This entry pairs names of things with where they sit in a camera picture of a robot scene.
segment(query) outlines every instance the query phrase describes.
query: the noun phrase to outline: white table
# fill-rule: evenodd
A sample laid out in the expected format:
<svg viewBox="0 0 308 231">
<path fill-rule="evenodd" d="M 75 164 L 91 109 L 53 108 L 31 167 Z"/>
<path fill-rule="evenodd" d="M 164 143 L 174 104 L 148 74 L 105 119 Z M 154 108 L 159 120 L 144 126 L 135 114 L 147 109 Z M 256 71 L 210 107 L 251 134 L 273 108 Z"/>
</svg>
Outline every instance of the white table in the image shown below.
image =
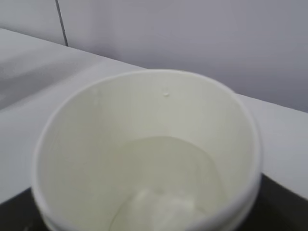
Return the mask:
<svg viewBox="0 0 308 231">
<path fill-rule="evenodd" d="M 0 29 L 0 203 L 30 187 L 37 138 L 66 97 L 98 79 L 139 69 Z M 308 199 L 308 114 L 241 98 L 261 130 L 263 172 Z"/>
</svg>

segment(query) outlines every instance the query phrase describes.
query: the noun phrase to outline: white paper cup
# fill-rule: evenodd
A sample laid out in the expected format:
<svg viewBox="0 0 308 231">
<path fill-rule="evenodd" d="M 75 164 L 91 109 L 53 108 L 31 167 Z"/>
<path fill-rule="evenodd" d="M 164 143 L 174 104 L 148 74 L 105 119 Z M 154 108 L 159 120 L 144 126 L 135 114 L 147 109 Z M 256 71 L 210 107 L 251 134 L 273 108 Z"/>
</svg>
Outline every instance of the white paper cup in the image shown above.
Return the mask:
<svg viewBox="0 0 308 231">
<path fill-rule="evenodd" d="M 49 119 L 33 194 L 54 231 L 232 230 L 259 187 L 261 146 L 236 94 L 144 70 L 103 79 Z"/>
</svg>

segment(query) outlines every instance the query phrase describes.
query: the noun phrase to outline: white wall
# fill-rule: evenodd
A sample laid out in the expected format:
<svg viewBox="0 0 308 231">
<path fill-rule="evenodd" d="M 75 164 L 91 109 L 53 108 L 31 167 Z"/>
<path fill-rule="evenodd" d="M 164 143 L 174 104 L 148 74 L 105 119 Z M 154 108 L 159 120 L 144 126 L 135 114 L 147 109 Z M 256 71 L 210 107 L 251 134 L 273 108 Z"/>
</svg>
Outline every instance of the white wall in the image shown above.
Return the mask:
<svg viewBox="0 0 308 231">
<path fill-rule="evenodd" d="M 59 0 L 69 46 L 308 112 L 307 0 Z"/>
<path fill-rule="evenodd" d="M 0 0 L 0 28 L 64 44 L 55 0 Z"/>
</svg>

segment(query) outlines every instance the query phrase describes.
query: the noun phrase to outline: white countertop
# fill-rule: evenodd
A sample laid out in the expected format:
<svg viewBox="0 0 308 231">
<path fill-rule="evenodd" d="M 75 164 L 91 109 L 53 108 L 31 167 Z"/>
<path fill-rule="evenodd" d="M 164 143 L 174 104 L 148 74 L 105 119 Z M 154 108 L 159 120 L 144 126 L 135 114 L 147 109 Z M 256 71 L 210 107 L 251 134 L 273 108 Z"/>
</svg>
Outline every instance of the white countertop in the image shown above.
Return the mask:
<svg viewBox="0 0 308 231">
<path fill-rule="evenodd" d="M 0 29 L 0 203 L 30 187 L 37 138 L 66 97 L 98 79 L 139 69 Z M 241 98 L 260 127 L 263 172 L 308 199 L 308 114 Z"/>
</svg>

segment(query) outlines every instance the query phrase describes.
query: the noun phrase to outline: black mat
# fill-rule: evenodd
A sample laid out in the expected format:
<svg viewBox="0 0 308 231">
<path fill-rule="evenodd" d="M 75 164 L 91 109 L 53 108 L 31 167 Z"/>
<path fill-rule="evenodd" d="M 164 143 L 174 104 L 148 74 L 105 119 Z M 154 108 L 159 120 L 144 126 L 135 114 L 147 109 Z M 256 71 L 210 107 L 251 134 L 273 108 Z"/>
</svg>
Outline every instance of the black mat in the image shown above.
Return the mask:
<svg viewBox="0 0 308 231">
<path fill-rule="evenodd" d="M 47 231 L 31 189 L 0 205 L 0 231 Z M 308 231 L 308 201 L 262 176 L 257 201 L 237 231 Z"/>
</svg>

